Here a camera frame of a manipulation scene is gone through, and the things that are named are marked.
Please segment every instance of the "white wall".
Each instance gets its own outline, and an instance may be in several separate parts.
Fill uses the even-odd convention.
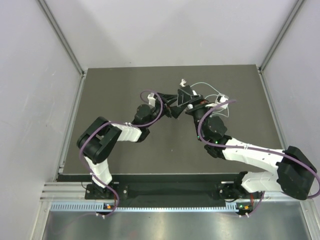
[[[35,0],[0,2],[0,239],[31,234],[80,75]]]
[[[307,0],[265,70],[289,145],[320,171],[320,1]],[[320,198],[315,199],[320,211]]]
[[[46,0],[83,68],[260,65],[296,0]]]

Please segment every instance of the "white cable channel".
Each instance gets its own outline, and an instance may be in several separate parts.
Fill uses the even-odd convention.
[[[53,202],[52,212],[110,212],[103,202]],[[238,212],[237,203],[226,202],[215,207],[118,207],[115,212]]]

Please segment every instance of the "metal floor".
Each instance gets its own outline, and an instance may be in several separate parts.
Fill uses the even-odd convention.
[[[280,148],[275,124],[255,65],[167,66],[91,68],[86,80],[63,174],[87,174],[79,161],[78,137],[99,116],[110,121],[131,122],[143,102],[140,92],[152,89],[175,94],[181,79],[188,84],[207,82],[238,102],[222,117],[228,135],[267,148]],[[216,93],[198,84],[197,93]],[[150,127],[142,143],[118,142],[108,158],[112,174],[238,173],[259,171],[240,162],[212,158],[197,139],[191,116],[163,117]]]
[[[51,212],[44,240],[311,240],[299,202],[263,202],[250,218],[219,212]]]

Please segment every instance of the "dark gray platform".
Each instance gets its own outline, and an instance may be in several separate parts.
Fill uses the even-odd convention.
[[[142,103],[141,91],[176,94],[182,78],[190,85],[207,82],[238,101],[229,106],[230,117],[222,117],[229,135],[267,148],[281,147],[255,65],[94,68],[87,72],[63,173],[88,173],[78,159],[76,142],[97,117],[131,122]],[[204,84],[193,89],[204,96],[215,93]],[[259,171],[242,163],[212,158],[197,140],[193,118],[184,113],[179,119],[163,117],[150,131],[142,143],[117,143],[108,158],[111,173]]]

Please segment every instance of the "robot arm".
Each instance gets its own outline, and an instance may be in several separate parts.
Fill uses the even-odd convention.
[[[182,92],[191,91],[190,86],[187,85],[183,87]],[[223,94],[219,94],[213,104],[208,103],[201,95],[197,95],[197,98],[201,98],[201,100],[196,104],[189,103],[186,111],[186,114],[193,116],[196,130],[203,116],[209,111],[209,107],[217,106],[228,100],[228,97]],[[241,198],[248,193],[272,191],[284,192],[288,196],[299,200],[307,199],[315,178],[314,175],[292,160],[271,153],[284,153],[317,172],[316,168],[298,148],[290,146],[287,150],[283,150],[254,146],[225,135],[226,131],[227,128],[220,117],[212,114],[204,120],[200,126],[200,134],[206,141],[218,145],[240,147],[217,147],[207,144],[204,146],[207,152],[214,158],[245,163],[261,168],[265,172],[240,172],[232,185],[226,184],[221,189],[222,193],[226,193],[227,196],[233,195],[235,198]]]
[[[155,119],[160,119],[164,115],[169,118],[178,118],[184,110],[186,114],[193,116],[197,131],[201,119],[209,109],[228,100],[226,95],[220,93],[214,103],[209,103],[202,95],[192,90],[189,85],[185,85],[185,82],[178,89],[177,95],[161,93],[158,93],[158,95],[163,103],[160,116],[160,100],[153,93],[149,94],[149,105],[140,105],[131,123],[109,124],[99,131],[84,147],[83,154],[85,160],[93,174],[105,185],[108,185],[112,181],[108,166],[108,156],[117,142],[142,142],[150,133],[149,126],[147,127],[145,124]],[[224,105],[219,109],[225,109],[226,107],[227,105]],[[78,139],[77,146],[82,148],[89,136],[107,122],[103,117],[98,117]],[[205,150],[214,158],[242,162],[261,168],[265,172],[240,172],[235,178],[234,183],[226,183],[221,187],[220,193],[223,193],[225,199],[230,196],[241,198],[242,196],[247,196],[248,193],[259,191],[284,192],[295,199],[307,199],[315,178],[310,171],[283,156],[268,153],[271,149],[244,143],[225,135],[226,132],[227,128],[220,117],[214,116],[214,113],[207,117],[200,126],[201,136],[209,143],[219,144],[220,146],[207,144],[204,146]],[[242,148],[226,148],[221,147],[221,145],[240,146]],[[307,157],[296,147],[290,146],[287,150],[273,149],[272,151],[285,153],[304,163],[314,172],[317,172]],[[96,178],[92,178],[92,181],[95,187],[102,193],[106,191],[105,186],[98,182]]]
[[[181,111],[175,106],[171,107],[177,101],[177,95],[158,93],[161,98],[162,105],[154,93],[148,95],[148,104],[140,105],[130,123],[110,123],[108,126],[99,131],[84,147],[83,155],[88,163],[92,173],[105,185],[112,181],[112,175],[109,171],[108,156],[113,150],[117,142],[134,142],[140,143],[149,135],[150,122],[159,120],[166,115],[167,117],[177,118]],[[85,144],[88,138],[102,125],[105,125],[108,120],[103,117],[98,117],[91,126],[79,137],[77,146],[79,149]],[[99,182],[95,177],[92,182],[97,189],[102,193],[106,191],[105,185]]]

